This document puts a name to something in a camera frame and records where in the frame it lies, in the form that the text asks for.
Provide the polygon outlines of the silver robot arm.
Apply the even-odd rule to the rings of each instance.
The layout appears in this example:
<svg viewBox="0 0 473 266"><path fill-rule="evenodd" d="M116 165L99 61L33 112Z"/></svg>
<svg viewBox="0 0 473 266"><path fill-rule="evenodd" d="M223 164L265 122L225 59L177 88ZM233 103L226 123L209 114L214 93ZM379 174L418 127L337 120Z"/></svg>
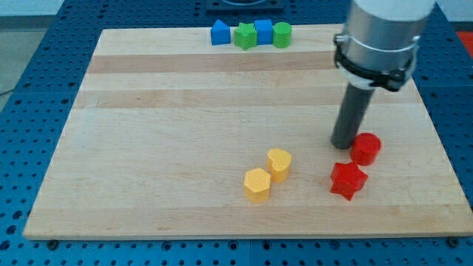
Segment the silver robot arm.
<svg viewBox="0 0 473 266"><path fill-rule="evenodd" d="M421 33L435 0L352 0L334 36L335 64L348 84L397 92L417 64Z"/></svg>

